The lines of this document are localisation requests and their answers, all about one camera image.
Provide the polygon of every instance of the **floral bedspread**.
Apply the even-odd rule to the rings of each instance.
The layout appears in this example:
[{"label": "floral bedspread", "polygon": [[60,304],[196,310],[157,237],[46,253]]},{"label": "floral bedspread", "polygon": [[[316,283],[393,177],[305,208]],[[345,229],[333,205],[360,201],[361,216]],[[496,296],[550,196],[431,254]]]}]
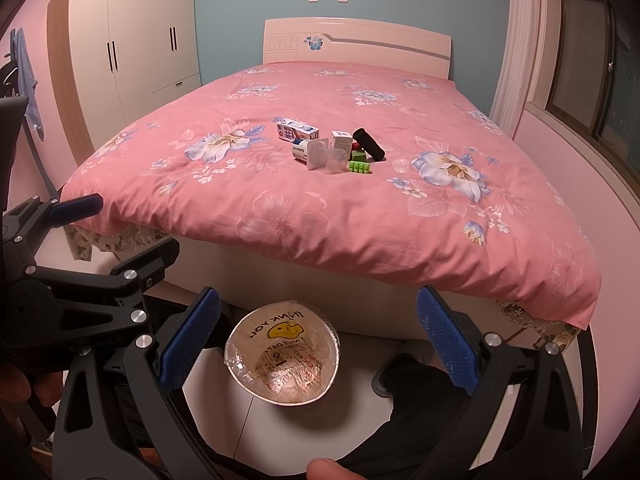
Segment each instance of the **floral bedspread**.
[{"label": "floral bedspread", "polygon": [[[282,117],[321,136],[363,127],[386,160],[308,171],[278,139]],[[527,155],[452,82],[398,70],[287,62],[215,81],[109,140],[63,199],[92,192],[105,205],[78,222],[88,232],[146,226],[581,329],[600,290],[593,248]]]}]

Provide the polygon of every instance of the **pink wall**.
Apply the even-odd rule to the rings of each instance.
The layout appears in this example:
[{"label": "pink wall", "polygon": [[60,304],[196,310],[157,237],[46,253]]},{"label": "pink wall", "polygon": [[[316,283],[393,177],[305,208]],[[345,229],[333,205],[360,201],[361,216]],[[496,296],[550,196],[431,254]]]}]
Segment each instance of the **pink wall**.
[{"label": "pink wall", "polygon": [[[51,86],[49,57],[47,55],[48,4],[49,0],[27,0],[24,3],[7,33],[0,40],[0,55],[4,56],[9,52],[9,31],[12,28],[22,27],[33,72],[39,81],[36,87],[36,99],[45,130],[45,142],[40,142],[40,139],[37,138],[35,142],[47,173],[49,173],[53,184],[59,188],[77,166],[68,142],[66,142]],[[9,207],[17,205],[34,194],[48,196],[24,135],[21,134],[12,171]]]},{"label": "pink wall", "polygon": [[599,385],[593,466],[616,439],[640,397],[640,231],[596,170],[526,110],[514,140],[571,207],[602,269],[602,290],[591,321]]}]

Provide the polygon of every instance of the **gray shoe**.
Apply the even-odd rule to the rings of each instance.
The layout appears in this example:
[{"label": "gray shoe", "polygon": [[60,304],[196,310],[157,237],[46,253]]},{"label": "gray shoe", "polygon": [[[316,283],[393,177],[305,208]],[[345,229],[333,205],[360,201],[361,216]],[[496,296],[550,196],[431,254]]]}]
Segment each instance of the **gray shoe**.
[{"label": "gray shoe", "polygon": [[379,371],[373,376],[371,380],[371,389],[379,397],[391,397],[391,392],[387,389],[382,381],[382,374],[385,372],[391,361],[393,361],[399,355],[410,355],[419,363],[423,365],[428,364],[435,355],[435,349],[429,341],[421,341],[419,339],[409,339],[406,341],[396,352],[391,360],[385,364]]}]

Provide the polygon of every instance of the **wardrobe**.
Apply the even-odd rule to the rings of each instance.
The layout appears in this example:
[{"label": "wardrobe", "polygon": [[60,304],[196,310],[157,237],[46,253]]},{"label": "wardrobe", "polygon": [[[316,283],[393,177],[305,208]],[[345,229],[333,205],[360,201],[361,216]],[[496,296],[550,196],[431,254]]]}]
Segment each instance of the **wardrobe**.
[{"label": "wardrobe", "polygon": [[51,0],[47,50],[78,164],[200,86],[193,0]]}]

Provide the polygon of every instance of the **human hand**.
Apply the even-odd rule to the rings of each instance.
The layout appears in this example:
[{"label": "human hand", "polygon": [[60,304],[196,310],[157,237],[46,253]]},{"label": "human hand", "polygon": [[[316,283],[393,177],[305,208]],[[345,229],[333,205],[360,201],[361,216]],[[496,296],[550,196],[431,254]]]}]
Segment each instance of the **human hand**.
[{"label": "human hand", "polygon": [[[37,377],[33,391],[43,406],[53,406],[62,396],[62,372]],[[0,363],[0,410],[9,424],[15,425],[17,419],[11,403],[26,402],[30,397],[31,385],[27,377],[11,363]]]},{"label": "human hand", "polygon": [[328,458],[316,458],[306,466],[306,480],[365,480]]}]

